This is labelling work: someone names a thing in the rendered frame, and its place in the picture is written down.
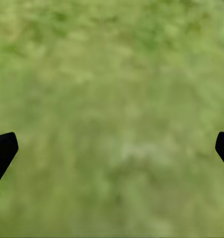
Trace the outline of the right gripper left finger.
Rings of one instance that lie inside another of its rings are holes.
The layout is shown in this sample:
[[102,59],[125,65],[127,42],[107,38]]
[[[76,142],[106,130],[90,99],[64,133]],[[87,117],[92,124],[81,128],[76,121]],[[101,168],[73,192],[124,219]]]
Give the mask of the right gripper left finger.
[[14,132],[0,135],[0,180],[18,152],[18,147]]

